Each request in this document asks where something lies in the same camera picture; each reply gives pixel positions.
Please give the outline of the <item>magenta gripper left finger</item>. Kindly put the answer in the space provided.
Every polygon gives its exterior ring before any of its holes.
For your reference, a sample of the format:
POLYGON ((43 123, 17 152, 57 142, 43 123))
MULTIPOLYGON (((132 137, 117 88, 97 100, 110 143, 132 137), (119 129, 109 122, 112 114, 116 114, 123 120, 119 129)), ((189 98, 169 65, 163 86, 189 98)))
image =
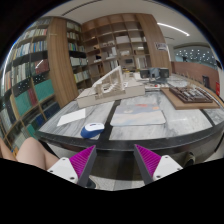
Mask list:
POLYGON ((48 172, 85 187, 88 183, 96 155, 96 146, 90 146, 71 158, 62 157, 48 169, 48 172))

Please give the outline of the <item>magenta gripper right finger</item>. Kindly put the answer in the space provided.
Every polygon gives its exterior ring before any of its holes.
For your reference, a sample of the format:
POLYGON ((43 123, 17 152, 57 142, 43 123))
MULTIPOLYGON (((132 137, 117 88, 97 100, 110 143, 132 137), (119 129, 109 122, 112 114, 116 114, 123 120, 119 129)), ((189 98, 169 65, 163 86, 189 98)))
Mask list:
POLYGON ((169 155, 160 156, 137 144, 134 145, 134 156, 145 185, 182 169, 169 155))

